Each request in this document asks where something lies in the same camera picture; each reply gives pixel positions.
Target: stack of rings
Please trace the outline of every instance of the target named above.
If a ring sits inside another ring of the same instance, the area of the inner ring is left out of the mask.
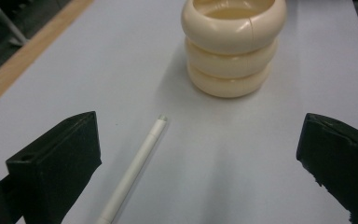
[[[286,18],[284,0],[187,0],[187,71],[211,95],[238,97],[266,80]]]

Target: white tabletop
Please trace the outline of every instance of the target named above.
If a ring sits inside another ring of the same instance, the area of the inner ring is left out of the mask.
[[[0,177],[15,152],[95,110],[103,165],[63,221],[93,223],[164,114],[169,124],[116,223],[350,223],[296,147],[308,112],[358,129],[352,1],[288,1],[270,77],[231,100],[186,75],[183,3],[95,1],[0,98]]]

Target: cream ring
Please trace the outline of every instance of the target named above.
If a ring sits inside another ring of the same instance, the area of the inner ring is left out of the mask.
[[[202,91],[218,97],[239,97],[261,87],[269,75],[270,65],[264,70],[248,77],[219,78],[203,74],[187,62],[187,71],[191,81]]]
[[[236,78],[263,70],[273,58],[278,40],[273,40],[262,49],[236,56],[212,54],[198,48],[188,39],[185,45],[188,61],[202,73],[213,77]]]
[[[187,0],[182,10],[182,28],[195,45],[217,54],[243,54],[263,48],[282,29],[286,3],[284,0],[246,0],[245,3]],[[219,16],[213,15],[218,12],[225,14],[221,18],[236,14],[239,17],[218,19]]]

